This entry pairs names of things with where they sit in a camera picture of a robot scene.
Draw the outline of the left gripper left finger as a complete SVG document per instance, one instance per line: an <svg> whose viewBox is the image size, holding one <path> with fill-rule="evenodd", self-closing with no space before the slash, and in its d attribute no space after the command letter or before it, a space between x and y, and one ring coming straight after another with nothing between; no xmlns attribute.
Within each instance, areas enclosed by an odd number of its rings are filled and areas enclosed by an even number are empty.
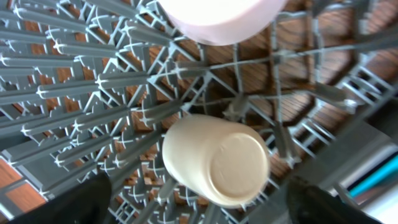
<svg viewBox="0 0 398 224"><path fill-rule="evenodd" d="M105 221L111 193L111 181L101 173L9 224L100 224Z"/></svg>

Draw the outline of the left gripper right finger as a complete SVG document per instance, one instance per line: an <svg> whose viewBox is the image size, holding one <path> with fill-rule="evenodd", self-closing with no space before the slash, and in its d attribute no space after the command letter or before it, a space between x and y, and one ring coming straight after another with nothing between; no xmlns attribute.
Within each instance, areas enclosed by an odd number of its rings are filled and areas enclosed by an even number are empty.
<svg viewBox="0 0 398 224"><path fill-rule="evenodd" d="M286 203L293 224L380 224L300 177L289 180Z"/></svg>

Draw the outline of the white paper cup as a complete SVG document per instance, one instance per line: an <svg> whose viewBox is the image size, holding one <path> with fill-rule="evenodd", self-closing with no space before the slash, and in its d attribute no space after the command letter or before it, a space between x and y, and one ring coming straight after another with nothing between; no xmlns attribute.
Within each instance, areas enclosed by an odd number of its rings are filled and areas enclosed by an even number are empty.
<svg viewBox="0 0 398 224"><path fill-rule="evenodd" d="M175 180L227 208L253 201L271 174L267 146L255 130L202 114L186 116L169 128L162 158Z"/></svg>

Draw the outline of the small pink bowl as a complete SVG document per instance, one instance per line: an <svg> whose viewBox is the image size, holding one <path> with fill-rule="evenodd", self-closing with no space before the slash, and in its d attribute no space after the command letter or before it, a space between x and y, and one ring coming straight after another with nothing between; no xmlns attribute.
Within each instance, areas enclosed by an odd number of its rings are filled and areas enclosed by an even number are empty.
<svg viewBox="0 0 398 224"><path fill-rule="evenodd" d="M264 30L287 0L159 0L170 22L206 45L242 42Z"/></svg>

